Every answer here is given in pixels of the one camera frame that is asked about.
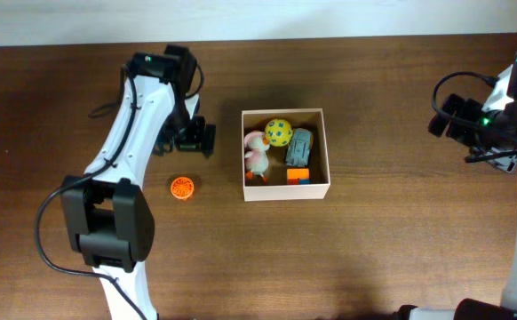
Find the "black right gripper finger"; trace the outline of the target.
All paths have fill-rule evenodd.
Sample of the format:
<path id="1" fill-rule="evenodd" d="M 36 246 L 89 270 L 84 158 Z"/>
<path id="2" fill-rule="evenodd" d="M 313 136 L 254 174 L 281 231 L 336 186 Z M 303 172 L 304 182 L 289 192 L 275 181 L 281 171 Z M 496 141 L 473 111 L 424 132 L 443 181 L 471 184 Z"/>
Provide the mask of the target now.
<path id="1" fill-rule="evenodd" d="M 445 116 L 461 116 L 465 103 L 466 99 L 452 93 L 441 104 L 441 113 Z"/>
<path id="2" fill-rule="evenodd" d="M 435 137 L 441 137 L 449 124 L 449 119 L 436 114 L 428 125 L 428 132 Z"/>

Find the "white duck toy pink hat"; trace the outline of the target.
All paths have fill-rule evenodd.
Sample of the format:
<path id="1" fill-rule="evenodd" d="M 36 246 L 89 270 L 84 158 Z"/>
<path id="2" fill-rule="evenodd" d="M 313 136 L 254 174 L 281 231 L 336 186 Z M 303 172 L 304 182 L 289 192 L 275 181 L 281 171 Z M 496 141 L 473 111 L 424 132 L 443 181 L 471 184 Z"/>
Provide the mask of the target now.
<path id="1" fill-rule="evenodd" d="M 270 144 L 266 135 L 261 131 L 250 132 L 244 136 L 243 145 L 246 149 L 243 156 L 245 179 L 252 180 L 258 176 L 267 184 L 265 172 L 269 167 L 269 161 L 266 152 L 270 149 Z"/>

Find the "orange lattice ball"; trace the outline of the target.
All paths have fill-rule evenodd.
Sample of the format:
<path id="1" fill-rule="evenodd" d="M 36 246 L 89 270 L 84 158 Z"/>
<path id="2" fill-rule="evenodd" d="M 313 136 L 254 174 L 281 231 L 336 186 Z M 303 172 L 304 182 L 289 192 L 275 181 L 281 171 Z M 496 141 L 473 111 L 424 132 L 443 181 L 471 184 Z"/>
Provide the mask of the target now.
<path id="1" fill-rule="evenodd" d="M 178 200 L 187 200 L 193 196 L 195 184 L 190 178 L 180 176 L 172 181 L 170 192 Z"/>

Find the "yellow ball blue letters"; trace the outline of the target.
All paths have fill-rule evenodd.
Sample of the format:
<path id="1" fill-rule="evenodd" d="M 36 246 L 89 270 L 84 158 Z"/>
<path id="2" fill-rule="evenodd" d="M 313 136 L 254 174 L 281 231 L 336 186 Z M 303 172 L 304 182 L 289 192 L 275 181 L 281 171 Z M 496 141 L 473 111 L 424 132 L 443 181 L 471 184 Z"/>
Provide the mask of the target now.
<path id="1" fill-rule="evenodd" d="M 293 137 L 293 129 L 285 119 L 272 119 L 265 127 L 265 138 L 274 147 L 287 146 Z"/>

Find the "yellow and grey toy truck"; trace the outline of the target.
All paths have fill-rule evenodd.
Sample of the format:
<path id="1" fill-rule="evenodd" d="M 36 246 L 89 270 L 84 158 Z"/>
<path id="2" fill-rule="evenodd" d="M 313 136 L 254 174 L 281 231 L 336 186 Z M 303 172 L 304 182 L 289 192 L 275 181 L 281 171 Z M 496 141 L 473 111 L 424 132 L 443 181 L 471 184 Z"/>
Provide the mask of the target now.
<path id="1" fill-rule="evenodd" d="M 297 128 L 289 143 L 285 163 L 292 167 L 306 167 L 313 146 L 313 134 L 307 129 Z"/>

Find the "multicolour puzzle cube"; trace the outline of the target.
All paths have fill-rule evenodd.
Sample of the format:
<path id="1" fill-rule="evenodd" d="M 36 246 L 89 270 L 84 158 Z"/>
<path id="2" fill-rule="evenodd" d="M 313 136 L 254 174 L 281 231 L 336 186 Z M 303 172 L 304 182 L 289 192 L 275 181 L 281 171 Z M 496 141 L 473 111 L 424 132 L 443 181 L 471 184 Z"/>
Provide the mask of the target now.
<path id="1" fill-rule="evenodd" d="M 310 183 L 310 171 L 308 168 L 288 168 L 288 185 L 304 185 Z"/>

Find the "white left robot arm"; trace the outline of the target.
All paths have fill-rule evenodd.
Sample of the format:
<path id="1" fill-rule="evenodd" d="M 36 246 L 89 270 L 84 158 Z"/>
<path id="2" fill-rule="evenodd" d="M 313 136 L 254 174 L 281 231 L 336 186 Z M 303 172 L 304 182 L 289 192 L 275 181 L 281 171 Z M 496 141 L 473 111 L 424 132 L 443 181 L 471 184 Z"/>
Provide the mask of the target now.
<path id="1" fill-rule="evenodd" d="M 83 176 L 67 176 L 60 196 L 71 249 L 104 288 L 114 319 L 156 319 L 145 262 L 155 220 L 143 195 L 149 158 L 172 150 L 211 156 L 216 128 L 190 90 L 202 69 L 188 48 L 137 52 L 123 65 L 119 107 L 107 139 Z"/>

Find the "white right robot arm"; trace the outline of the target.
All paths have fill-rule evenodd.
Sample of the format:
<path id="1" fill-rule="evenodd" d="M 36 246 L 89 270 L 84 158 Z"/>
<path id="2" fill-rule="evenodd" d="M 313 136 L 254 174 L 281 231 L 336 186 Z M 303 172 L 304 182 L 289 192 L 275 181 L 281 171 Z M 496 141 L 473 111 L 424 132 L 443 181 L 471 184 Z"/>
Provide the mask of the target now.
<path id="1" fill-rule="evenodd" d="M 451 94 L 442 104 L 432 104 L 434 118 L 428 131 L 446 135 L 468 147 L 465 162 L 487 163 L 504 172 L 517 169 L 517 52 L 513 63 L 498 76 L 478 75 L 492 92 L 485 102 Z M 497 305 L 464 299 L 453 309 L 403 305 L 396 319 L 507 319 L 517 320 L 517 235 L 513 264 Z"/>

